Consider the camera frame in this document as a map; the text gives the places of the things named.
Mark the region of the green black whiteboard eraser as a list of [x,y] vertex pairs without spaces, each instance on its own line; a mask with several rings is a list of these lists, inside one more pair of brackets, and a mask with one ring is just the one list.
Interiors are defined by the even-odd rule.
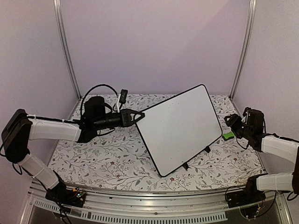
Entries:
[[230,139],[233,139],[235,137],[234,133],[231,131],[231,132],[228,132],[228,133],[224,133],[222,135],[222,138],[224,139],[224,141],[227,141],[227,140],[230,140]]

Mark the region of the white whiteboard black frame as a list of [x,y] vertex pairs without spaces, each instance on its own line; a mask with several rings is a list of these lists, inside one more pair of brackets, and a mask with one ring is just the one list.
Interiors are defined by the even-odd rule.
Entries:
[[136,127],[161,177],[208,149],[223,134],[203,84],[146,108],[143,113]]

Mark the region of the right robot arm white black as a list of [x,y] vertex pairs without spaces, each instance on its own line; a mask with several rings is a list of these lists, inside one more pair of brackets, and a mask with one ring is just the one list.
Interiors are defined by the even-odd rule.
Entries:
[[242,200],[252,203],[261,192],[276,191],[299,194],[299,142],[266,131],[263,112],[246,107],[242,115],[233,113],[224,118],[237,139],[245,139],[265,163],[268,174],[248,178]]

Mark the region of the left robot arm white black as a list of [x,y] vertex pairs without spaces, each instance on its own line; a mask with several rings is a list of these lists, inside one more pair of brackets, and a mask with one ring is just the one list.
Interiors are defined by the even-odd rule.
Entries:
[[41,146],[60,140],[88,143],[102,136],[102,130],[131,127],[145,117],[145,113],[122,108],[125,103],[119,97],[114,106],[101,96],[82,99],[79,119],[63,120],[28,114],[24,109],[14,112],[1,133],[2,154],[12,164],[19,165],[33,178],[40,181],[60,203],[69,199],[64,181],[50,169],[43,159],[34,155],[30,146]]

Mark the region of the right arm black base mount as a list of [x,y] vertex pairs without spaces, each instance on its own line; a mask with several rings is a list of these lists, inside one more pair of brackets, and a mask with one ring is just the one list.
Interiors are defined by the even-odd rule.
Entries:
[[265,193],[254,187],[228,187],[225,192],[225,200],[229,208],[244,206],[247,204],[262,202],[266,199]]

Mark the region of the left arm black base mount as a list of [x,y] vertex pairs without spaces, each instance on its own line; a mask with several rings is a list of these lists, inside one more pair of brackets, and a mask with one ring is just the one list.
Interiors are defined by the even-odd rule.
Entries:
[[57,185],[53,189],[47,189],[45,198],[59,204],[83,208],[86,191],[78,187],[67,189],[65,185]]

